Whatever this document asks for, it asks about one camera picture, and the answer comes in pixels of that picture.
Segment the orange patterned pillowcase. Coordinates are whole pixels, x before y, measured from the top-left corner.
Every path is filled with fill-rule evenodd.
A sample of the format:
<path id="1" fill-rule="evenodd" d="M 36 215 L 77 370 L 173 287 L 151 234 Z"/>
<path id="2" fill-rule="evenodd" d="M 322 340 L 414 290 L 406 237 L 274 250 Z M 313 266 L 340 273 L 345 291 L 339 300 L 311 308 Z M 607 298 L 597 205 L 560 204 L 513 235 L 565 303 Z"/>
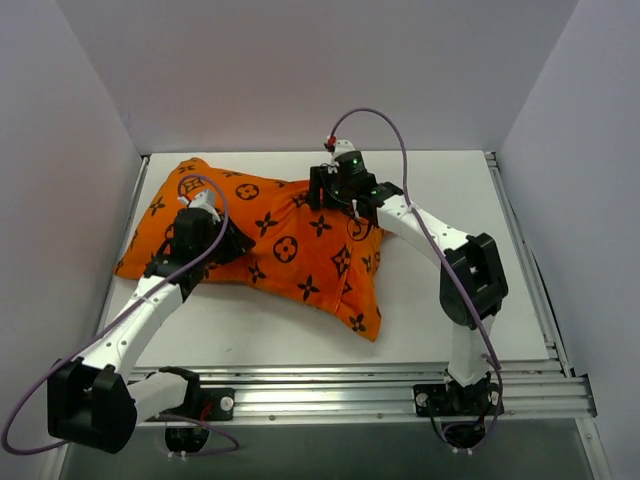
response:
<path id="1" fill-rule="evenodd" d="M 306 180 L 285 181 L 213 168 L 192 157 L 178 164 L 136 226 L 115 275 L 139 279 L 164 240 L 182 203 L 213 180 L 224 192 L 232 221 L 256 245 L 242 258 L 208 265 L 207 283 L 241 283 L 323 310 L 357 335 L 375 341 L 382 314 L 375 292 L 384 230 L 343 211 L 314 211 Z"/>

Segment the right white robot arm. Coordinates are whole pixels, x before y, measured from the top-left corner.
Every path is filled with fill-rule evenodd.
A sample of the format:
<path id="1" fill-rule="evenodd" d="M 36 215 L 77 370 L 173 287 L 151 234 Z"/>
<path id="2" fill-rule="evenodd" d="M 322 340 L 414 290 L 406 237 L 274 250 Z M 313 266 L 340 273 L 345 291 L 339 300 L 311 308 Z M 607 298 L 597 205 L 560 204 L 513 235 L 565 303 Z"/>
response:
<path id="1" fill-rule="evenodd" d="M 378 181 L 355 147 L 329 151 L 330 163 L 310 169 L 309 206 L 342 210 L 390 232 L 440 269 L 439 303 L 453 323 L 444 400 L 455 412 L 469 411 L 488 381 L 488 361 L 497 359 L 490 332 L 508 295 L 495 240 L 455 229 L 412 202 L 406 187 Z"/>

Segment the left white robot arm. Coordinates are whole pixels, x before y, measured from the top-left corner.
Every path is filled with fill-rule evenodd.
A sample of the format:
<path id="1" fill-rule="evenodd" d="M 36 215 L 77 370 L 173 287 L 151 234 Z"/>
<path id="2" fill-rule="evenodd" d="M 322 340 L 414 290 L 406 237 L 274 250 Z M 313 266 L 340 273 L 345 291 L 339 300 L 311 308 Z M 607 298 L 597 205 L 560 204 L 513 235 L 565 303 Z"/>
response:
<path id="1" fill-rule="evenodd" d="M 56 366 L 48 378 L 51 436 L 115 454 L 147 420 L 199 418 L 203 394 L 198 374 L 162 367 L 144 380 L 129 378 L 163 323 L 204 280 L 208 266 L 241 258 L 255 242 L 227 215 L 208 207 L 180 210 L 171 230 L 125 307 L 96 341 Z"/>

